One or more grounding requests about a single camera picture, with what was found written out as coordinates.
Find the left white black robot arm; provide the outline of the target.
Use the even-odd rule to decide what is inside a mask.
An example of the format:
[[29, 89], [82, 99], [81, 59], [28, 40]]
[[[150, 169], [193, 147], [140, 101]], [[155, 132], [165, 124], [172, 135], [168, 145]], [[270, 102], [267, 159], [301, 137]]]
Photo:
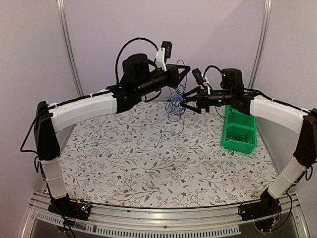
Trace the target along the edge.
[[79, 122], [109, 114], [119, 114], [132, 109], [152, 92], [161, 93], [164, 87], [176, 89], [190, 71], [188, 65], [168, 64], [172, 43], [137, 37], [123, 45], [119, 53], [136, 41], [154, 46], [156, 56], [150, 60], [144, 53], [129, 56], [122, 64], [123, 75], [115, 72], [116, 83], [106, 89], [60, 103], [37, 104], [36, 115], [21, 144], [20, 152], [34, 153], [47, 185], [52, 205], [63, 215], [86, 207], [85, 202], [73, 202], [66, 191], [59, 162], [60, 145], [56, 133]]

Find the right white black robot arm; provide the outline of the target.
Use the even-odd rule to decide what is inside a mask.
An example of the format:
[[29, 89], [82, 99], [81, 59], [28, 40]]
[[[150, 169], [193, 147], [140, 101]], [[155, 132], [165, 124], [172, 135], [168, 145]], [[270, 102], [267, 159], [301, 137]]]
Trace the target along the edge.
[[192, 74], [198, 86], [183, 95], [181, 106], [200, 113], [202, 110], [208, 111], [211, 106], [229, 105], [245, 115], [279, 124], [299, 136], [291, 161], [260, 196], [256, 212], [267, 216], [275, 209], [283, 193], [302, 177], [310, 178], [307, 170], [317, 162], [317, 111], [307, 111], [270, 98], [259, 90], [246, 89], [239, 69], [225, 68], [220, 73], [221, 89], [212, 90], [205, 74], [194, 69]]

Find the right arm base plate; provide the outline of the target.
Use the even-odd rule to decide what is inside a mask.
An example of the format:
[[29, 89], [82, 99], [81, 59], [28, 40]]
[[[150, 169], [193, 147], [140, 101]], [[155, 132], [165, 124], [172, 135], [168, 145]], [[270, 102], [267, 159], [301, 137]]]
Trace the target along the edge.
[[238, 214], [243, 221], [254, 221], [255, 228], [262, 234], [268, 234], [281, 228], [289, 219], [292, 208], [293, 199], [287, 192], [287, 197], [290, 199], [290, 209], [286, 218], [281, 221], [282, 208], [279, 199], [265, 200], [264, 198], [258, 202], [243, 202], [238, 207]]

